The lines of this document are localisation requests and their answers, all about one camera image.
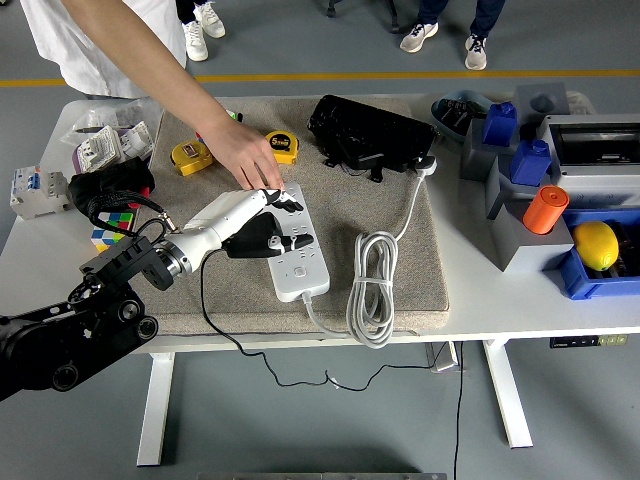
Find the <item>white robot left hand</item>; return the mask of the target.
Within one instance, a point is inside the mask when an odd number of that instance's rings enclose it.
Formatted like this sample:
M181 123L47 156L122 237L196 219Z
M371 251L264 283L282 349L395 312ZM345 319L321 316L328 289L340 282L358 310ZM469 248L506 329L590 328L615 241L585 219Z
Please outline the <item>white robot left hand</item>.
M223 250L230 258L269 258L314 242L311 234L282 233L267 206L288 213L303 206L282 190L239 190L221 194L196 214L182 232L169 237L180 251L178 259L194 270L206 254Z

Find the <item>person's right hand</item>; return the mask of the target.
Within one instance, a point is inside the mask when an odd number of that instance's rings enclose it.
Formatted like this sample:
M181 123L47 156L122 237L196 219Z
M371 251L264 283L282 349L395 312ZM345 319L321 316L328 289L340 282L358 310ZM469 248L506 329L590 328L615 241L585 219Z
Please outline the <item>person's right hand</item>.
M228 115L198 128L214 158L245 190L282 190L284 182L268 141Z

